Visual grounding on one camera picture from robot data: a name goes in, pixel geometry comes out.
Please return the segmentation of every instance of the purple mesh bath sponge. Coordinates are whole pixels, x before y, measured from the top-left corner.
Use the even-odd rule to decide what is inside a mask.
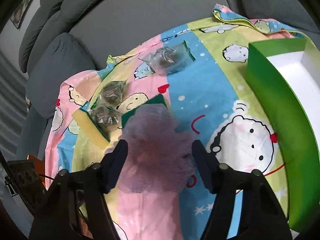
[[[163,104],[140,106],[123,128],[128,157],[118,187],[126,193],[180,192],[194,174],[189,132],[176,133],[177,121]]]

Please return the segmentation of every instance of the gray curtain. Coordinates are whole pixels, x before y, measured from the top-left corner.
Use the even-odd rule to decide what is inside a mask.
[[[26,77],[0,51],[0,150],[6,160],[14,160],[27,116]]]

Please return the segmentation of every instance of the white wall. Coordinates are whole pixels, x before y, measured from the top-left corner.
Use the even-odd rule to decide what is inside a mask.
[[[17,30],[13,23],[8,20],[0,33],[0,51],[2,51],[8,61],[18,70],[20,70],[18,63],[20,44],[32,17],[39,7],[40,0],[33,0],[25,13],[20,29]]]

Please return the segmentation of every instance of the colorful blanket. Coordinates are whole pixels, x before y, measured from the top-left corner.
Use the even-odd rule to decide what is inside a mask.
[[[249,42],[301,34],[273,19],[248,20],[221,5],[215,6],[213,15],[155,36],[124,56],[109,56],[105,70],[86,71],[66,80],[46,148],[46,175],[54,177],[62,168],[80,171],[101,161],[105,151],[89,140],[71,115],[78,108],[90,109],[109,82],[126,81],[118,111],[126,113],[163,94],[180,121],[179,129],[195,133],[220,162],[241,171],[263,171],[286,214],[287,183],[276,133],[244,73]],[[140,60],[184,41],[196,60],[181,72],[159,76]],[[111,133],[108,148],[120,135],[121,129]],[[215,195],[204,188],[196,170],[179,194],[126,194],[116,187],[105,200],[113,221],[125,232],[122,239],[198,240]],[[228,238],[237,233],[241,205],[239,191]]]

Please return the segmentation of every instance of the screw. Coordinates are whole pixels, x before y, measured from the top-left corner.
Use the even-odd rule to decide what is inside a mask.
[[[261,175],[262,175],[262,172],[259,171],[259,170],[253,170],[252,173],[253,173],[255,176],[261,176]]]
[[[101,164],[100,163],[94,163],[91,165],[91,168],[93,168],[94,170],[97,170],[101,167]]]
[[[69,171],[66,170],[66,169],[63,169],[63,170],[59,171],[59,175],[60,175],[60,176],[64,176],[64,175],[66,175],[66,174],[68,174],[68,173],[69,173]]]
[[[219,164],[219,168],[222,169],[222,170],[226,170],[227,168],[229,168],[229,166],[228,166],[228,164],[220,163]]]

